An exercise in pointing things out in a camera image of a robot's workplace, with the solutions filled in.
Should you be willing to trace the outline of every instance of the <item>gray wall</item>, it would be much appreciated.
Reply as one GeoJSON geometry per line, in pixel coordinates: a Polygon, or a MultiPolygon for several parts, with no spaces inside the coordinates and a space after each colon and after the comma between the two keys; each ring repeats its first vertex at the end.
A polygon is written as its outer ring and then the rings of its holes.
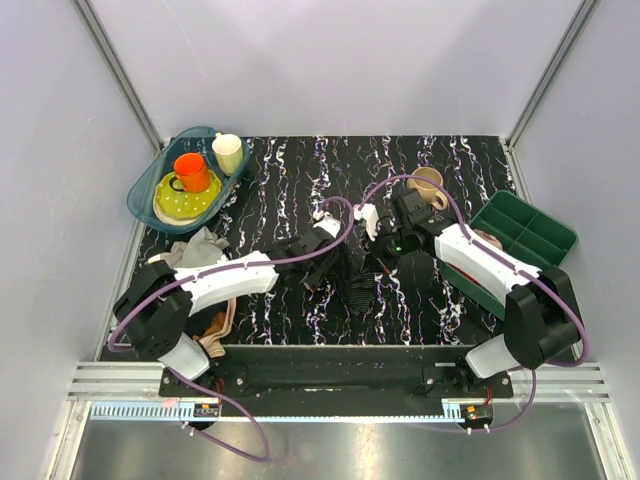
{"type": "Polygon", "coordinates": [[[92,0],[161,135],[508,134],[580,0],[92,0]]]}
{"type": "Polygon", "coordinates": [[[33,479],[95,349],[151,151],[68,0],[0,4],[0,477],[33,479]]]}
{"type": "Polygon", "coordinates": [[[640,465],[640,3],[601,2],[516,146],[534,203],[580,236],[566,264],[640,465]]]}

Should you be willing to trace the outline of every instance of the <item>white mug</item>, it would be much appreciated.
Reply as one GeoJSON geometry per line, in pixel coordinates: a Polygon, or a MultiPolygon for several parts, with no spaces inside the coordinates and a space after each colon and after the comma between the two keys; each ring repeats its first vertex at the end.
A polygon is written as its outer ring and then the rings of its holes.
{"type": "Polygon", "coordinates": [[[216,155],[220,169],[226,175],[232,175],[242,163],[243,153],[240,137],[231,133],[222,134],[218,132],[211,147],[216,155]]]}

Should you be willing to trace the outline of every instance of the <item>gray cloth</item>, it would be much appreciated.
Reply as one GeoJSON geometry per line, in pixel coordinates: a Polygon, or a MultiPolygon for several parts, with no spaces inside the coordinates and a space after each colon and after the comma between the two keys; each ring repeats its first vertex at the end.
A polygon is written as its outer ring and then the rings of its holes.
{"type": "Polygon", "coordinates": [[[149,259],[149,262],[164,260],[171,268],[194,268],[215,265],[222,258],[222,249],[229,242],[219,238],[207,227],[202,227],[189,242],[174,242],[171,251],[149,259]]]}

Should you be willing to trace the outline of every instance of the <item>beige mug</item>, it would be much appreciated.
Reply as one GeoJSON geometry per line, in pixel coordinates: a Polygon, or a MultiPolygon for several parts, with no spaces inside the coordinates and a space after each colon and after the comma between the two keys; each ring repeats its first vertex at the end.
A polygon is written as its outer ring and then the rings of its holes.
{"type": "Polygon", "coordinates": [[[211,148],[220,169],[227,175],[232,175],[242,163],[242,140],[237,135],[218,132],[211,148]]]}
{"type": "MultiPolygon", "coordinates": [[[[442,186],[442,175],[435,168],[420,167],[415,170],[412,175],[424,177],[427,180],[431,180],[433,183],[442,186]]],[[[433,205],[438,210],[444,210],[449,206],[449,200],[445,194],[428,182],[410,178],[407,180],[407,188],[415,188],[425,202],[429,205],[433,205]]]]}

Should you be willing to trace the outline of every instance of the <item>yellow plate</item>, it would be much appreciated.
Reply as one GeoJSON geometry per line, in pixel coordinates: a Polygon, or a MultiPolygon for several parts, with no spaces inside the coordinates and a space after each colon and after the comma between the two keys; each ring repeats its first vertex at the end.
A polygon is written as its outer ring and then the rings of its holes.
{"type": "MultiPolygon", "coordinates": [[[[164,214],[176,220],[198,218],[209,208],[222,190],[222,183],[211,170],[209,170],[209,178],[211,179],[209,188],[199,193],[175,191],[169,185],[174,176],[174,172],[168,173],[156,186],[155,202],[164,214]]],[[[177,187],[181,186],[180,181],[174,183],[177,187]]]]}

